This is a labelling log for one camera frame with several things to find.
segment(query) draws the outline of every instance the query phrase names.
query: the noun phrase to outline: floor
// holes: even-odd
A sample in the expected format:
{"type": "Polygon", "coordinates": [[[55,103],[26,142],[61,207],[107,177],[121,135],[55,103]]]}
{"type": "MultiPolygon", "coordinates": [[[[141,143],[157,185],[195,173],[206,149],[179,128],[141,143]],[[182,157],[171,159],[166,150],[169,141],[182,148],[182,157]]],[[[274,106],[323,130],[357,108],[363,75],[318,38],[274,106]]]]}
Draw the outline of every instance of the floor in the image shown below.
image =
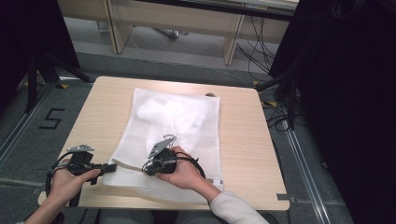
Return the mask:
{"type": "MultiPolygon", "coordinates": [[[[218,36],[180,34],[179,39],[173,40],[151,28],[135,27],[130,34],[131,38],[122,54],[116,55],[112,51],[109,32],[106,30],[100,32],[98,24],[95,21],[68,18],[65,18],[65,21],[81,67],[93,76],[112,75],[128,77],[134,74],[135,77],[148,79],[169,79],[246,88],[252,88],[254,80],[259,81],[259,83],[271,80],[271,77],[267,76],[258,65],[250,62],[240,49],[235,51],[233,63],[231,65],[225,65],[222,53],[222,40],[218,36]]],[[[250,41],[249,43],[246,40],[239,40],[238,44],[241,49],[247,51],[250,55],[253,51],[253,47],[250,45],[255,46],[256,42],[250,41]]],[[[273,54],[276,54],[276,44],[266,43],[265,47],[273,54]]],[[[253,52],[251,55],[260,62],[264,61],[262,54],[258,51],[253,52]]],[[[270,64],[264,63],[261,66],[269,67],[270,64]]],[[[60,74],[61,76],[68,76],[64,71],[60,71],[60,74]]],[[[43,106],[46,108],[70,106],[71,108],[67,109],[67,111],[71,111],[71,114],[67,114],[67,117],[64,119],[70,119],[69,123],[73,124],[73,120],[77,117],[78,111],[84,102],[84,97],[88,95],[90,87],[76,83],[76,85],[70,85],[70,88],[73,91],[66,92],[54,89],[52,93],[49,93],[49,100],[43,106]],[[78,103],[66,105],[65,102],[68,100],[78,103]]],[[[272,88],[261,92],[261,100],[273,102],[275,90],[276,88],[272,88]]],[[[25,96],[26,89],[21,87],[18,94],[16,94],[15,101],[24,102],[25,96]]],[[[18,123],[20,116],[18,116],[18,113],[14,113],[14,111],[22,111],[24,107],[24,103],[13,104],[0,117],[0,124],[2,125],[0,137],[2,141],[7,138],[7,134],[18,123]]],[[[290,210],[270,213],[281,224],[353,223],[337,187],[332,181],[331,175],[320,164],[322,158],[315,140],[311,137],[304,117],[299,116],[295,119],[296,128],[294,132],[283,132],[287,124],[282,120],[274,119],[283,117],[283,112],[280,111],[281,108],[265,105],[263,111],[270,127],[270,133],[279,158],[279,166],[290,197],[290,210]],[[294,145],[297,145],[297,148],[292,147],[291,143],[293,142],[294,145]],[[319,198],[321,203],[314,200],[317,198],[319,198]]],[[[46,116],[47,111],[44,113],[45,110],[41,110],[37,115],[38,118],[44,118],[46,116]]],[[[42,120],[39,122],[35,119],[30,124],[32,127],[39,125],[43,125],[42,120]]],[[[28,153],[30,147],[41,146],[37,142],[48,142],[48,147],[59,147],[65,139],[51,142],[51,137],[61,135],[65,138],[67,132],[70,132],[71,127],[65,127],[57,131],[60,133],[53,132],[51,134],[41,134],[41,132],[44,132],[43,130],[27,130],[26,134],[20,140],[21,146],[19,147],[21,147],[21,151],[25,150],[23,153],[28,153]],[[29,133],[40,134],[41,137],[29,137],[29,133]]],[[[21,154],[24,155],[23,153],[14,151],[9,155],[5,165],[3,167],[0,166],[0,188],[5,192],[5,194],[1,194],[0,220],[21,220],[22,215],[9,217],[7,211],[12,213],[12,211],[20,209],[23,211],[22,214],[26,214],[29,211],[33,212],[32,207],[36,207],[36,194],[34,194],[36,187],[32,186],[41,182],[40,173],[44,172],[44,170],[41,171],[41,168],[36,169],[38,174],[29,177],[28,180],[31,182],[26,185],[24,176],[29,174],[20,175],[20,173],[23,173],[22,170],[32,169],[29,168],[31,165],[14,164],[15,162],[11,162],[18,158],[18,160],[22,160],[21,154]],[[6,184],[10,179],[13,180],[13,184],[6,184]],[[17,182],[15,180],[18,179],[25,182],[16,185],[15,183],[17,182]],[[25,206],[19,208],[18,203],[11,203],[10,205],[4,203],[18,195],[24,195],[25,206]]],[[[55,150],[51,153],[46,152],[46,154],[56,157],[59,152],[55,150]]],[[[35,160],[32,161],[32,164],[42,162],[40,161],[42,159],[39,157],[35,158],[35,160]]],[[[85,210],[68,209],[66,214],[69,218],[68,220],[71,220],[70,223],[77,223],[84,212],[85,210]]],[[[95,214],[95,210],[88,210],[82,223],[92,223],[95,214]]]]}

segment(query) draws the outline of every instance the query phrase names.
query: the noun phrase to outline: wire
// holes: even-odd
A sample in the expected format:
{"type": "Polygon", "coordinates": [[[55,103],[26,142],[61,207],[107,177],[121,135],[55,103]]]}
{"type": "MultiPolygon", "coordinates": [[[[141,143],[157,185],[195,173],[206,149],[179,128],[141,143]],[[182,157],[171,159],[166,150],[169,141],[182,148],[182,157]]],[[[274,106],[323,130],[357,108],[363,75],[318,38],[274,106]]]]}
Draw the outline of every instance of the wire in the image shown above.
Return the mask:
{"type": "Polygon", "coordinates": [[[250,87],[250,88],[255,88],[254,85],[250,85],[250,84],[246,83],[246,81],[244,81],[242,78],[240,78],[240,77],[238,77],[238,76],[234,76],[234,75],[231,75],[231,74],[227,74],[227,73],[221,72],[221,71],[219,71],[219,70],[217,70],[217,69],[215,69],[215,68],[210,68],[210,67],[205,67],[205,66],[199,66],[199,65],[193,65],[193,64],[167,63],[167,62],[162,62],[162,61],[154,61],[154,60],[150,60],[150,59],[146,58],[146,57],[143,55],[142,49],[139,48],[139,47],[136,45],[136,43],[133,41],[133,39],[132,39],[132,37],[130,36],[130,34],[128,34],[128,33],[125,31],[125,28],[124,28],[124,27],[126,26],[125,21],[124,21],[123,17],[121,16],[121,13],[119,12],[119,9],[118,9],[117,7],[116,7],[116,10],[118,11],[118,14],[120,15],[120,21],[121,21],[121,23],[122,23],[122,25],[123,25],[123,27],[122,27],[121,30],[122,30],[126,35],[128,35],[128,39],[131,40],[131,42],[132,42],[132,44],[134,45],[134,47],[135,47],[136,49],[138,49],[139,54],[140,54],[140,57],[141,57],[142,60],[147,61],[147,62],[149,62],[149,63],[162,63],[162,64],[166,64],[166,65],[171,65],[171,66],[189,66],[189,67],[193,67],[193,68],[208,69],[208,70],[217,72],[217,73],[222,74],[222,75],[227,76],[227,77],[233,77],[233,78],[239,79],[242,83],[244,83],[244,84],[247,85],[248,87],[250,87]]]}

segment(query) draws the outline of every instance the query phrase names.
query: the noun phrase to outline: white sleeve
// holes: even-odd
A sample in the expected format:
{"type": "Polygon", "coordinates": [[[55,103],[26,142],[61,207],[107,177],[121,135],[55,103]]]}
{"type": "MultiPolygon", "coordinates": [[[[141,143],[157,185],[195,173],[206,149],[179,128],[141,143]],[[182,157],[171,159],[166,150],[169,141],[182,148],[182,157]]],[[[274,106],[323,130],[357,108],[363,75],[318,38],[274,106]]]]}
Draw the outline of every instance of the white sleeve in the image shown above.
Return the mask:
{"type": "Polygon", "coordinates": [[[212,212],[230,224],[268,222],[248,203],[230,191],[223,191],[210,204],[212,212]]]}

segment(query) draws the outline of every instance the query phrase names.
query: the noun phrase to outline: white cloth inside bag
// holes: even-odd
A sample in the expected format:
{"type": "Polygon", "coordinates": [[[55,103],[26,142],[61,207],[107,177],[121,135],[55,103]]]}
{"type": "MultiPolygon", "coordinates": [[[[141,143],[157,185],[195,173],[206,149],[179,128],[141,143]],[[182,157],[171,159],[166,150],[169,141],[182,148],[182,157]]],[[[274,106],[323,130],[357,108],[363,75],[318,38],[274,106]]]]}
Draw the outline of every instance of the white cloth inside bag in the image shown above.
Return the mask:
{"type": "Polygon", "coordinates": [[[207,204],[192,190],[179,189],[155,176],[141,172],[153,146],[166,134],[177,137],[181,146],[205,171],[206,178],[223,190],[219,155],[220,98],[172,94],[135,89],[131,117],[110,161],[118,167],[104,175],[104,184],[131,187],[139,194],[157,200],[207,204]]]}

